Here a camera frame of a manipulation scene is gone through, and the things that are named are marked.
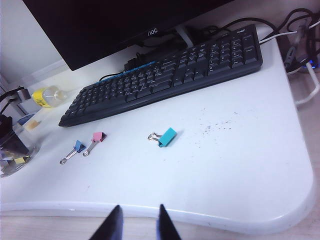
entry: white cable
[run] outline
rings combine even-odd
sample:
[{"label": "white cable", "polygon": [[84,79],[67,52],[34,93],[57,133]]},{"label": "white cable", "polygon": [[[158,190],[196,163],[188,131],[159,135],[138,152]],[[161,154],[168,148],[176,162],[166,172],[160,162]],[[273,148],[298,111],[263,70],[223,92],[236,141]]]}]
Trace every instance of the white cable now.
[{"label": "white cable", "polygon": [[312,24],[311,26],[309,26],[309,29],[314,28],[315,26],[317,26],[318,24],[320,24],[320,21],[317,21],[316,23]]},{"label": "white cable", "polygon": [[267,42],[267,41],[269,41],[271,39],[274,39],[274,38],[282,36],[282,35],[289,35],[289,34],[296,34],[296,33],[297,33],[297,31],[289,31],[289,32],[279,33],[279,34],[273,35],[271,37],[268,37],[268,38],[266,38],[264,40],[259,41],[259,44],[263,44],[263,43],[265,43],[265,42]]},{"label": "white cable", "polygon": [[[315,26],[317,26],[319,24],[320,24],[320,21],[318,21],[315,24],[312,24],[311,26],[309,26],[309,29],[312,29],[312,28],[314,28]],[[268,37],[268,38],[266,38],[264,40],[259,41],[259,44],[263,44],[263,43],[265,43],[265,42],[267,42],[267,41],[269,41],[271,39],[274,39],[276,37],[279,37],[279,36],[289,35],[289,34],[296,34],[296,33],[297,33],[297,31],[289,31],[289,32],[279,33],[279,34],[273,35],[271,37]]]},{"label": "white cable", "polygon": [[296,72],[298,72],[301,69],[301,67],[297,68],[296,70],[287,72],[286,74],[291,75],[291,74],[295,74]]},{"label": "white cable", "polygon": [[310,62],[307,62],[305,65],[308,68],[309,74],[313,80],[315,88],[313,89],[312,92],[310,92],[310,94],[306,98],[295,101],[295,105],[297,105],[297,106],[309,102],[320,90],[320,83],[318,81],[316,73],[315,73],[314,69],[312,68]]}]

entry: floor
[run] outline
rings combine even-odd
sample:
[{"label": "floor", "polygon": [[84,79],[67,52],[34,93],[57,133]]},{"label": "floor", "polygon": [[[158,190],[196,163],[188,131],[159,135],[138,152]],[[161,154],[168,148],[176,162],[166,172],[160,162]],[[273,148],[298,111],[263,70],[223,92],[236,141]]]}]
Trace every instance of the floor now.
[{"label": "floor", "polygon": [[[310,76],[296,73],[289,76],[292,94],[296,100],[305,97],[313,89]],[[320,183],[320,93],[310,102],[299,106],[298,114],[317,181]],[[101,217],[21,217],[2,216],[2,240],[87,240],[103,222]],[[320,200],[312,212],[287,231],[253,236],[175,222],[183,240],[318,240],[320,239]],[[128,217],[124,220],[124,240],[156,239],[154,218]]]}]

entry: keyboard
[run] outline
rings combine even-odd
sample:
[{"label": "keyboard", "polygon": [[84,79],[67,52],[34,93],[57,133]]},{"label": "keyboard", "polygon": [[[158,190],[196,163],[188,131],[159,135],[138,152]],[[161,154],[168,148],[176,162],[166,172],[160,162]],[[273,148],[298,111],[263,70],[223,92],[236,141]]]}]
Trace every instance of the keyboard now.
[{"label": "keyboard", "polygon": [[254,24],[84,87],[59,126],[70,127],[232,80],[263,63]]}]

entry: pink binder clip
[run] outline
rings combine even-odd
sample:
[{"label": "pink binder clip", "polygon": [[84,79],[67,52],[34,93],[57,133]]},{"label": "pink binder clip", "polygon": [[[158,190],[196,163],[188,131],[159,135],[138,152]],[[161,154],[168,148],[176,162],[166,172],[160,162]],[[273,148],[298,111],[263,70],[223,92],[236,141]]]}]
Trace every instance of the pink binder clip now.
[{"label": "pink binder clip", "polygon": [[93,137],[91,139],[92,143],[87,148],[87,150],[85,150],[83,156],[87,157],[90,154],[91,150],[95,147],[95,145],[101,143],[106,137],[107,135],[104,132],[94,132]]}]

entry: binder clip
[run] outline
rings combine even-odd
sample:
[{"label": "binder clip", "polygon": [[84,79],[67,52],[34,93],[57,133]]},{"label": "binder clip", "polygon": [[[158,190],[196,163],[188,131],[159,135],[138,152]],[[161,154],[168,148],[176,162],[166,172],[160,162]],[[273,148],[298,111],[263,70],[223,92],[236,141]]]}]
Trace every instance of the binder clip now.
[{"label": "binder clip", "polygon": [[91,139],[92,143],[91,145],[88,147],[87,150],[84,151],[84,153],[82,154],[84,157],[87,157],[91,150],[98,144],[101,143],[105,138],[107,137],[107,135],[104,132],[94,132],[93,133],[93,137]]},{"label": "binder clip", "polygon": [[75,142],[75,146],[73,147],[73,150],[67,156],[61,159],[60,164],[65,164],[73,155],[75,155],[76,153],[80,153],[85,148],[86,146],[83,145],[79,140],[77,140]]},{"label": "binder clip", "polygon": [[148,140],[158,141],[158,146],[162,148],[162,147],[166,147],[172,141],[172,139],[175,138],[176,135],[177,135],[176,131],[170,127],[163,135],[158,135],[154,132],[151,133],[148,136]]}]

